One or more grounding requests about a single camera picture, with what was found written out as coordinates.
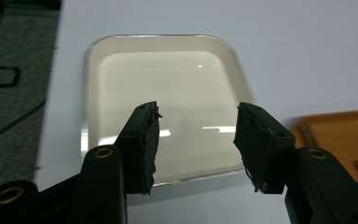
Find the white tray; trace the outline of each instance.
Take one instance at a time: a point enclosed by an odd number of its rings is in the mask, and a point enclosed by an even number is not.
[[[239,102],[253,102],[233,51],[205,35],[110,36],[91,46],[83,154],[113,144],[133,109],[157,101],[156,185],[243,169],[233,142]]]

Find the plastic tray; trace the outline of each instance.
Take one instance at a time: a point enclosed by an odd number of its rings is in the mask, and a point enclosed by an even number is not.
[[[90,47],[82,151],[113,144],[133,109],[157,101],[156,185],[243,169],[237,105],[253,102],[235,54],[205,35],[110,36]]]

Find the orange tray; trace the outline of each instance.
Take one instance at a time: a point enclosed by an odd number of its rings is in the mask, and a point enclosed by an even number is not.
[[[292,131],[296,147],[316,146],[332,152],[358,182],[358,111],[308,116]]]

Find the gray mat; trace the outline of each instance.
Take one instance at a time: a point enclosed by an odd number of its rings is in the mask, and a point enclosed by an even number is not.
[[[0,130],[46,98],[58,18],[6,15],[0,24]],[[0,184],[34,177],[44,107],[0,135]]]

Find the metal screw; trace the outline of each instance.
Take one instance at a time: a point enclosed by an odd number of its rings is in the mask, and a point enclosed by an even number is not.
[[[0,204],[7,204],[16,201],[23,194],[24,188],[13,186],[0,192]]]
[[[101,148],[95,153],[96,158],[106,158],[113,154],[113,150],[111,148]]]
[[[318,149],[310,149],[309,153],[312,157],[319,159],[319,160],[324,160],[327,158],[326,154]]]

